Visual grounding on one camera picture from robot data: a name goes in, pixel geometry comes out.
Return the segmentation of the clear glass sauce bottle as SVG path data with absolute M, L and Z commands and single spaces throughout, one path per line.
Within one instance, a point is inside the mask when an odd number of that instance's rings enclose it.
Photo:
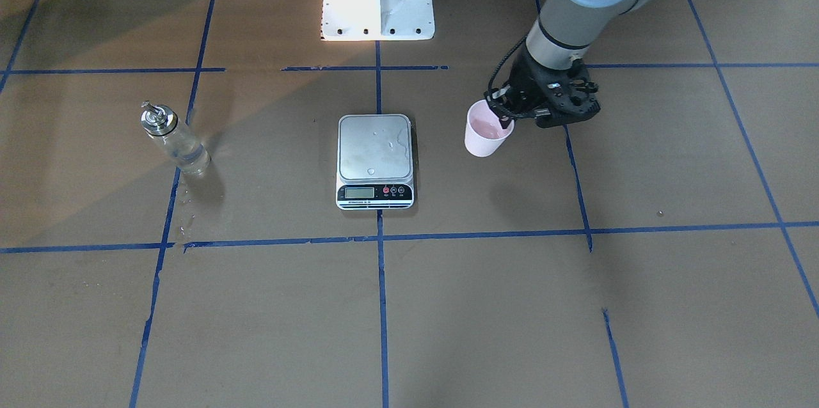
M 184 174 L 201 175 L 211 157 L 201 139 L 178 114 L 163 104 L 141 103 L 141 128 Z

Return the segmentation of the pink plastic cup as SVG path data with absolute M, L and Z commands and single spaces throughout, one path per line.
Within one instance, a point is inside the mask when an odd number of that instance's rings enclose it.
M 474 102 L 467 111 L 463 144 L 475 157 L 489 157 L 512 134 L 514 126 L 514 120 L 509 120 L 504 127 L 486 100 Z

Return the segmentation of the silver digital kitchen scale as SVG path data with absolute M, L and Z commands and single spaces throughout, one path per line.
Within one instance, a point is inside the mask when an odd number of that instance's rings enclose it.
M 415 204 L 411 122 L 403 114 L 349 114 L 337 124 L 336 206 L 403 210 Z

